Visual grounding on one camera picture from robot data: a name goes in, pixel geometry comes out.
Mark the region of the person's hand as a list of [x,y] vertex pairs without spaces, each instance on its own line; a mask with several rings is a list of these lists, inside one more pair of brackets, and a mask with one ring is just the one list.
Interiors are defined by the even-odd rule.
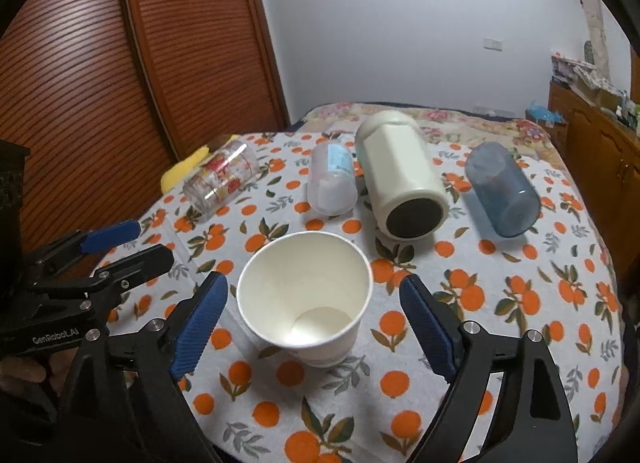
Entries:
[[76,349],[53,353],[48,367],[28,358],[6,357],[1,360],[1,389],[9,394],[21,396],[29,386],[48,381],[56,394],[62,394],[65,379],[76,356]]

